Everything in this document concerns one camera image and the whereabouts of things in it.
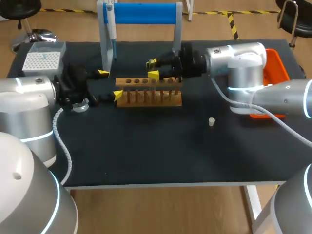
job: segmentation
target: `white table frame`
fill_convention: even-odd
[[[187,11],[189,14],[189,21],[192,21],[194,0],[185,0],[185,1],[187,5]]]
[[[284,181],[269,182],[224,182],[224,183],[168,183],[168,184],[126,184],[126,185],[99,185],[99,186],[78,186],[65,187],[68,192],[79,189],[127,189],[127,188],[161,188],[161,187],[204,187],[204,186],[243,186],[250,217],[252,220],[252,228],[255,220],[260,215],[262,208],[258,196],[256,185],[281,185]]]

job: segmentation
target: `white table leg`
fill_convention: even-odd
[[[271,224],[270,216],[271,200],[263,208],[257,219],[252,224],[253,234],[263,234]]]
[[[186,4],[189,12],[189,21],[192,21],[194,0],[186,0]]]
[[[250,216],[252,222],[254,222],[262,210],[260,200],[258,197],[257,188],[255,185],[247,185],[244,186],[244,190],[246,194]]]

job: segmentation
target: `small white cap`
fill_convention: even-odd
[[[210,127],[212,127],[215,124],[215,118],[209,118],[208,124]]]

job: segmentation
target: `yellow and black floor tape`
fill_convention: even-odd
[[[77,9],[40,9],[41,12],[76,12],[76,13],[91,13],[96,14],[96,11],[77,10]],[[215,15],[215,14],[276,14],[278,11],[194,11],[193,15]]]
[[[228,16],[228,19],[229,19],[229,23],[230,23],[230,26],[231,26],[232,35],[234,37],[234,40],[239,40],[237,29],[236,29],[236,26],[234,24],[233,14],[228,13],[227,16]]]
[[[40,9],[41,12],[76,12],[76,13],[91,13],[96,14],[96,11],[89,10],[73,10],[73,9]]]
[[[193,15],[215,15],[215,14],[277,14],[279,11],[194,11]]]

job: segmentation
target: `white cable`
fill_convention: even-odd
[[[66,157],[67,157],[67,162],[68,162],[68,167],[67,167],[67,172],[66,175],[64,177],[64,179],[62,180],[61,184],[65,184],[66,181],[68,180],[70,173],[72,172],[72,158],[70,156],[70,153],[66,147],[66,145],[64,144],[64,142],[62,141],[62,139],[59,136],[59,132],[58,132],[58,128],[57,128],[57,121],[58,121],[58,117],[59,115],[63,112],[63,108],[60,108],[54,115],[53,117],[53,122],[52,122],[52,127],[53,127],[53,131],[54,131],[54,135],[55,138],[57,139],[59,145],[61,146],[61,148],[63,149]]]
[[[248,103],[243,103],[243,102],[238,102],[238,101],[233,101],[231,99],[229,99],[227,96],[225,96],[225,94],[221,91],[221,89],[219,88],[219,86],[217,85],[217,83],[215,82],[215,79],[212,78],[211,79],[216,90],[218,91],[218,93],[223,97],[223,99],[225,99],[227,102],[239,106],[239,107],[243,107],[243,108],[253,108],[255,110],[258,110],[260,112],[263,112],[265,114],[267,114],[268,116],[270,116],[273,120],[275,120],[279,125],[281,125],[281,127],[283,127],[287,132],[289,132],[290,134],[292,134],[295,138],[297,138],[298,140],[300,140],[301,142],[303,142],[304,144],[306,144],[307,146],[312,148],[312,142],[309,141],[308,139],[304,138],[303,136],[301,136],[299,133],[297,133],[295,130],[293,130],[292,128],[290,128],[286,123],[284,123],[283,121],[281,121],[278,117],[276,117],[274,114],[272,114],[270,111],[262,108],[261,106],[257,106],[254,104],[248,104]]]

